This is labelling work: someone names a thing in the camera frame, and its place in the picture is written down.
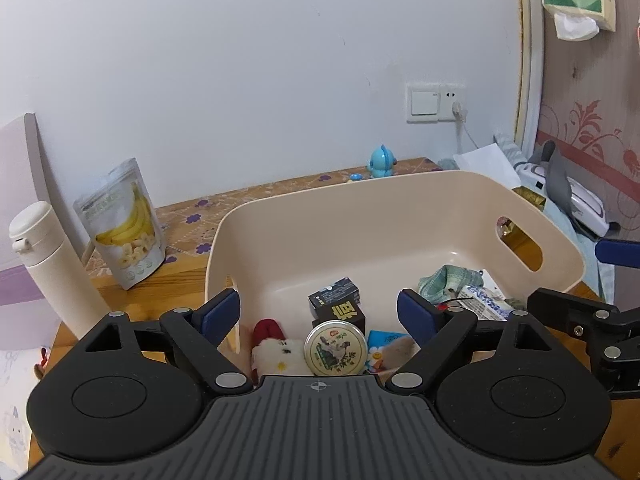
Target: tin lid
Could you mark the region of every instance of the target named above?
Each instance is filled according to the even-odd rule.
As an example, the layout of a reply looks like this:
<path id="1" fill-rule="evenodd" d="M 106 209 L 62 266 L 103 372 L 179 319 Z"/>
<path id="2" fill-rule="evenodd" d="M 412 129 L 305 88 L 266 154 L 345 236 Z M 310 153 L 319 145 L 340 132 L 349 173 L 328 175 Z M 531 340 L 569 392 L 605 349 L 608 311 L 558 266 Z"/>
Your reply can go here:
<path id="1" fill-rule="evenodd" d="M 305 361 L 315 375 L 357 375 L 367 362 L 367 341 L 351 323 L 325 321 L 306 338 Z"/>

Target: plastic storage basket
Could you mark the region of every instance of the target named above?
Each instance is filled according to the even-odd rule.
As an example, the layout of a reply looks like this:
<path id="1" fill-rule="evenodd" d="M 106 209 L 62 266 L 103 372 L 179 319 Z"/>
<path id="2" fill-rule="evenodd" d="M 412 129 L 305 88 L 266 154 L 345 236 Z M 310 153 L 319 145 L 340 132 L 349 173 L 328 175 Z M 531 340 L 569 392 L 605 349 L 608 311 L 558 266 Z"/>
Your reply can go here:
<path id="1" fill-rule="evenodd" d="M 533 272 L 498 237 L 501 217 L 542 250 Z M 348 276 L 360 289 L 367 331 L 404 332 L 402 288 L 444 264 L 487 269 L 503 292 L 526 300 L 544 286 L 568 291 L 582 278 L 578 249 L 533 205 L 493 180 L 439 171 L 364 180 L 241 205 L 220 223 L 207 266 L 206 300 L 228 277 L 241 297 L 239 327 L 222 351 L 249 369 L 250 331 L 276 319 L 285 336 L 312 329 L 308 295 Z"/>

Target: pink wall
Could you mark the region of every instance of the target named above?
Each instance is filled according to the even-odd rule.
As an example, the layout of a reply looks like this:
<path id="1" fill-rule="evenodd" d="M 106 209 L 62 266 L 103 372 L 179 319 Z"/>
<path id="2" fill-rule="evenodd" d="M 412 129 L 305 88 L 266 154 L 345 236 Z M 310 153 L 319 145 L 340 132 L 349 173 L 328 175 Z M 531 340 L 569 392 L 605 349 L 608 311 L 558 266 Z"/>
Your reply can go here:
<path id="1" fill-rule="evenodd" d="M 589 41 L 556 38 L 545 13 L 538 137 L 558 142 L 569 173 L 599 195 L 622 237 L 640 240 L 640 0 L 616 0 L 617 31 Z M 616 304 L 639 306 L 640 270 L 618 268 Z"/>

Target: table surface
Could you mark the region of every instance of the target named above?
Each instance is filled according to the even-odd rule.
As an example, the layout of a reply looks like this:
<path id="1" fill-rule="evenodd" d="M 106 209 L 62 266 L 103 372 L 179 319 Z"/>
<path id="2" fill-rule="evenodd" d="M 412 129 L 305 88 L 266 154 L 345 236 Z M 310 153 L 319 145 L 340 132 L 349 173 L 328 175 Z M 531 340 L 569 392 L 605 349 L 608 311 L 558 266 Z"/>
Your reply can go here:
<path id="1" fill-rule="evenodd" d="M 399 161 L 396 174 L 423 173 L 437 170 L 428 159 L 417 158 Z M 241 190 L 202 197 L 158 208 L 158 218 L 167 239 L 168 249 L 165 264 L 153 275 L 130 290 L 123 290 L 97 253 L 87 266 L 94 285 L 112 310 L 123 310 L 132 320 L 158 319 L 160 314 L 178 306 L 198 308 L 204 302 L 204 283 L 210 244 L 216 228 L 224 215 L 244 202 L 266 196 L 314 187 L 330 186 L 346 182 L 351 173 L 367 174 L 364 168 L 333 171 L 325 174 L 284 180 L 273 184 L 255 186 Z M 525 262 L 530 264 L 539 257 L 537 246 L 528 237 L 515 237 L 510 247 Z M 572 294 L 597 300 L 597 295 L 584 283 L 579 283 Z M 583 364 L 588 365 L 585 344 L 555 333 L 565 346 Z M 50 370 L 77 339 L 66 328 L 60 326 L 53 345 L 47 370 Z M 624 480 L 640 479 L 640 399 L 615 400 L 612 402 L 612 417 L 596 456 Z M 31 439 L 30 466 L 42 457 L 34 438 Z"/>

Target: green cloth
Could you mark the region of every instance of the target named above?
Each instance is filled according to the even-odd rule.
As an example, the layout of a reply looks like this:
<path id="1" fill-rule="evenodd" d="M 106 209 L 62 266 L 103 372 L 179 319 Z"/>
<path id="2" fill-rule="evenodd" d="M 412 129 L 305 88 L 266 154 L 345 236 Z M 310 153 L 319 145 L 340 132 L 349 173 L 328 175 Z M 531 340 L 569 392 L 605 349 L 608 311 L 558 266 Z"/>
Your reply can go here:
<path id="1" fill-rule="evenodd" d="M 420 278 L 418 294 L 433 304 L 439 304 L 456 298 L 462 288 L 467 285 L 483 286 L 482 274 L 465 267 L 445 265 L 431 276 Z"/>

